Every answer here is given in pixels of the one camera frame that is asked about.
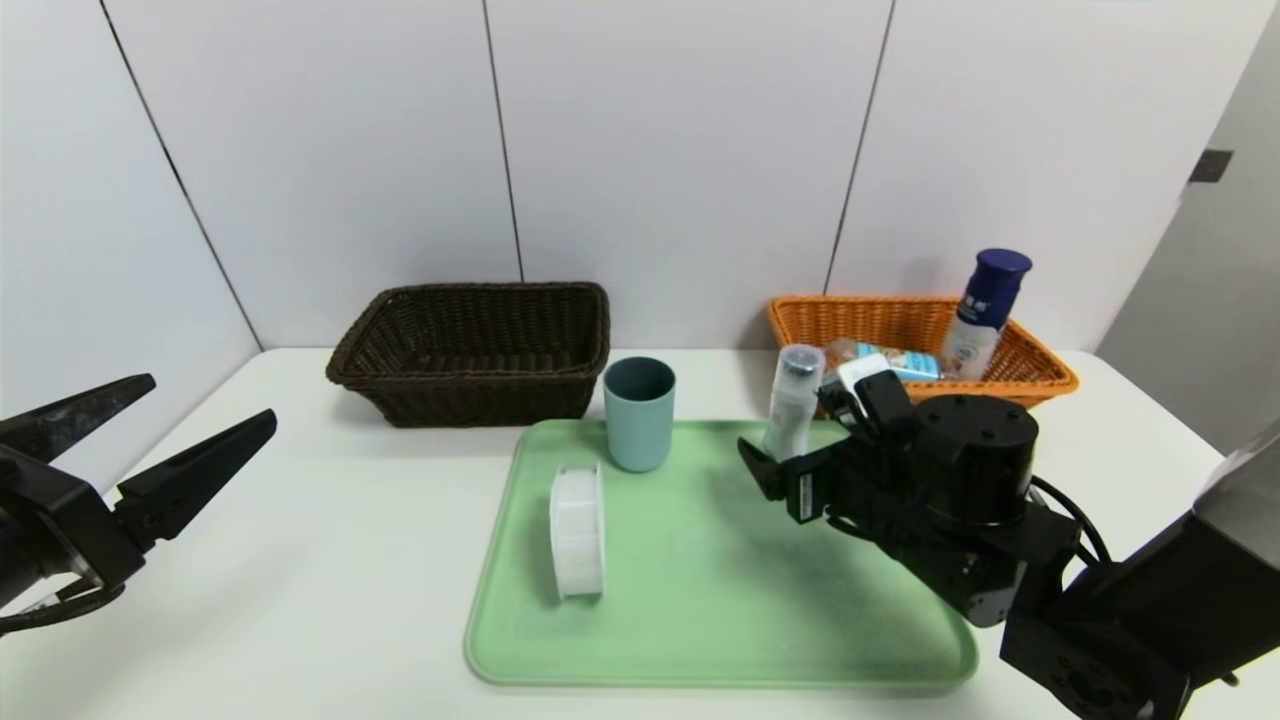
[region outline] white table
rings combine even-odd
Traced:
[[[676,369],[681,418],[767,411],[773,352],[644,354]],[[1071,717],[998,660],[1000,629],[975,632],[977,675],[937,694],[488,685],[467,669],[462,635],[521,429],[392,429],[324,379],[328,357],[257,356],[147,456],[141,466],[264,407],[279,415],[275,438],[180,538],[150,553],[119,601],[0,641],[0,716]],[[1034,410],[1036,469],[1123,557],[1187,510],[1220,456],[1101,360],[1062,359],[1082,384]],[[590,415],[602,415],[599,392]],[[1270,716],[1277,670],[1272,653],[1239,673],[1239,689],[1204,688],[1189,717]]]

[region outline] cup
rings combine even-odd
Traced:
[[[627,357],[604,370],[609,455],[625,470],[648,473],[671,454],[676,373],[662,360]]]

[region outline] clear plastic bottle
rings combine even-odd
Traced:
[[[812,345],[788,345],[778,352],[763,443],[764,452],[778,462],[809,452],[809,423],[818,410],[826,366],[826,355]]]

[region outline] white container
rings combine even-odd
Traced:
[[[564,468],[552,483],[552,561],[561,600],[604,592],[604,483],[600,466]]]
[[[809,452],[809,423],[818,411],[818,386],[827,356],[812,345],[788,345],[778,352],[769,397],[764,452],[782,462]]]

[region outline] light green plastic tray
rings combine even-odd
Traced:
[[[609,462],[604,424],[520,439],[466,634],[471,669],[521,685],[947,685],[978,664],[964,620],[873,544],[767,502],[737,456],[763,423],[676,423],[652,473]],[[810,447],[838,441],[814,423]],[[605,589],[561,601],[556,469],[600,462]]]

